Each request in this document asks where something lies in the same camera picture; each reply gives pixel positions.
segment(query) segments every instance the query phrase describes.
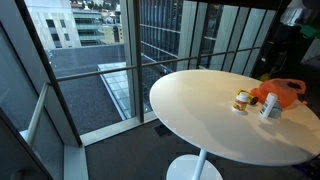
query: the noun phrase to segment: white round table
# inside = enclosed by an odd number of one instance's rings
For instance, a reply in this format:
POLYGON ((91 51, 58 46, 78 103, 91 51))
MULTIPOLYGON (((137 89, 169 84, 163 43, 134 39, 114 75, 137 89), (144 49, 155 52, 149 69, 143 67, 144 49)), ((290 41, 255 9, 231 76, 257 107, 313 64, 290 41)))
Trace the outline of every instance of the white round table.
MULTIPOLYGON (((210 163, 206 152, 266 166, 299 164, 320 153, 320 121, 298 100, 277 120, 262 118, 260 103, 248 105, 245 114, 231 110, 239 89, 250 91, 260 83, 227 72, 188 70, 166 75, 152 86, 150 103, 155 114, 172 132, 201 149, 200 158, 193 161, 197 166, 179 172, 177 164, 170 165, 168 179, 186 171, 194 179, 205 179, 202 167, 210 163)), ((186 162, 176 160, 173 163, 186 162)))

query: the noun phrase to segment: orange bag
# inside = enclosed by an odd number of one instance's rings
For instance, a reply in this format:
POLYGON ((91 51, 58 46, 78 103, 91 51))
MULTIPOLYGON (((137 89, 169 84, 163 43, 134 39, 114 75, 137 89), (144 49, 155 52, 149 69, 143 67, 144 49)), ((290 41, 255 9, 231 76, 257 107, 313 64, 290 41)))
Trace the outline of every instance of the orange bag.
POLYGON ((304 94, 306 85, 301 80, 296 79, 271 79, 260 84, 259 88, 251 90, 251 94, 259 98, 260 103, 264 103, 269 92, 278 95, 278 100, 282 108, 290 106, 296 99, 297 94, 304 94), (300 89, 290 87, 293 83, 300 86, 300 89))

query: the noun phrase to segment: window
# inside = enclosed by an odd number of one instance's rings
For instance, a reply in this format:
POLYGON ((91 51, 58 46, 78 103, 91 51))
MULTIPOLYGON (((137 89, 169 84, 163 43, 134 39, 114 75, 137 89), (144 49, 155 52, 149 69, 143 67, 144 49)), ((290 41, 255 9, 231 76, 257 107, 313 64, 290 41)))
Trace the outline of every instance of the window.
POLYGON ((64 23, 64 20, 63 20, 63 19, 60 20, 60 23, 61 23, 61 26, 62 26, 63 28, 66 27, 66 23, 64 23))
POLYGON ((70 38, 69 38, 68 34, 64 34, 64 37, 66 38, 66 41, 70 41, 70 38))
POLYGON ((49 27, 49 28, 50 28, 50 27, 55 27, 55 26, 54 26, 54 22, 53 22, 52 19, 47 19, 46 21, 47 21, 47 24, 48 24, 48 27, 49 27))
POLYGON ((58 34, 51 34, 53 41, 60 41, 58 34))

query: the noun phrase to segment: white pedestal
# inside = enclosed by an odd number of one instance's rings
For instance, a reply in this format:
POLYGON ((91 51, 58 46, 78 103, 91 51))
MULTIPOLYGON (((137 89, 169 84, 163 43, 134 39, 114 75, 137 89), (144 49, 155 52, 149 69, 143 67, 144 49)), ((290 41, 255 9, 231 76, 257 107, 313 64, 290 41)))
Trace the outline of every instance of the white pedestal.
MULTIPOLYGON (((167 180, 191 180, 199 156, 183 155, 175 159, 169 166, 167 180)), ((219 171, 209 162, 205 161, 200 180, 222 180, 219 171)))

